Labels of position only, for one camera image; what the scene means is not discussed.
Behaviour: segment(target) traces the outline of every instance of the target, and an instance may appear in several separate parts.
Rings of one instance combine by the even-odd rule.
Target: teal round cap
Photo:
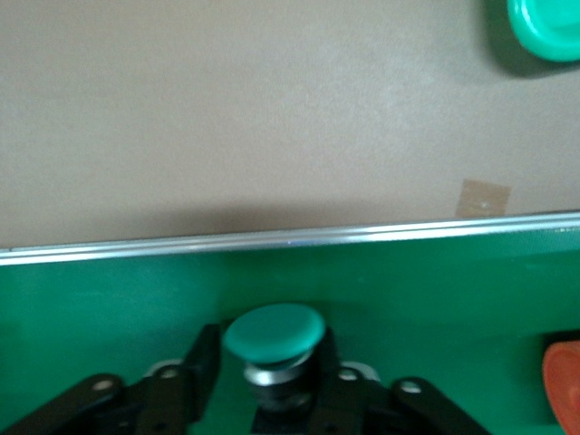
[[[324,329],[323,317],[309,306],[272,304],[238,317],[227,329],[224,345],[248,363],[281,363],[314,348]]]

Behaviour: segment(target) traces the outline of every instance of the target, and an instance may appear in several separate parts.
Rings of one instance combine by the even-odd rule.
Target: green board
[[[561,434],[546,402],[546,335],[580,329],[580,231],[0,267],[0,428],[81,378],[137,381],[200,327],[296,301],[342,357],[383,383],[424,377],[492,433]],[[197,434],[248,433],[255,403],[225,354]]]

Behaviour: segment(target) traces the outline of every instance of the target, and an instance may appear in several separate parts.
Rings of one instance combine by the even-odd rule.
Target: orange object
[[[580,341],[554,343],[543,363],[544,386],[566,435],[580,435]]]

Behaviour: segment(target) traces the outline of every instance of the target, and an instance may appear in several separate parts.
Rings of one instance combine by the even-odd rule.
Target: green bowl
[[[580,60],[580,0],[508,0],[509,21],[531,53],[553,62]]]

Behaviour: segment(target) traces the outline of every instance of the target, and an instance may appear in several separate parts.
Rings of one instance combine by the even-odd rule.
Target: green plastic lid
[[[253,364],[272,364],[299,357],[324,335],[324,319],[301,304],[272,304],[236,319],[226,331],[224,345]]]
[[[508,0],[509,21],[519,42],[554,62],[580,59],[580,1]]]

